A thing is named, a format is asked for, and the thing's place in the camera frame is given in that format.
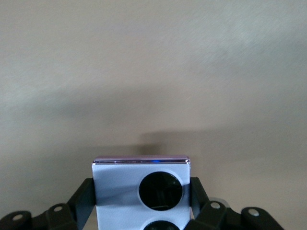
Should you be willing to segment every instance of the screw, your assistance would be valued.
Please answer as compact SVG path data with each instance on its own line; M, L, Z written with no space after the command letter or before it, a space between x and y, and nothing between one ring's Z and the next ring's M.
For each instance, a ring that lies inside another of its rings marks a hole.
M54 208L53 211L58 212L58 211L61 211L62 209L63 209L62 206L57 206Z
M219 209L221 206L219 205L219 203L212 202L212 203L211 203L211 207L213 207L213 208L215 208L215 209Z
M14 220L14 221L19 220L19 219L21 219L22 217L23 217L22 214L18 214L18 215L16 215L16 216L13 217L13 220Z
M248 213L255 217L259 216L259 212L253 208L249 209Z

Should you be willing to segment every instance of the beige wall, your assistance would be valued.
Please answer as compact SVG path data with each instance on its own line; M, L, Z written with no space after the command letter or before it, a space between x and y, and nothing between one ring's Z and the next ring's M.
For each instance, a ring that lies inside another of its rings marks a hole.
M187 154L209 196L307 225L307 2L0 3L0 216L103 154Z

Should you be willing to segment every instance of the camera lens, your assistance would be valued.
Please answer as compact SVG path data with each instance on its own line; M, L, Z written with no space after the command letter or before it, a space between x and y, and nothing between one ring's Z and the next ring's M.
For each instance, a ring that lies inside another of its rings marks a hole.
M147 207L165 211L179 203L182 197L182 186L175 176L167 172L154 172L142 180L139 194Z
M171 222L159 220L150 223L144 230L179 230L179 228Z

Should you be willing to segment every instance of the flip phone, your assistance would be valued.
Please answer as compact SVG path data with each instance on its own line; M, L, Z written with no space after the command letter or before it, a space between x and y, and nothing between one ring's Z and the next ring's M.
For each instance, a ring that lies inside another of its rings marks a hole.
M190 220L187 156L104 156L92 169L100 230L182 230Z

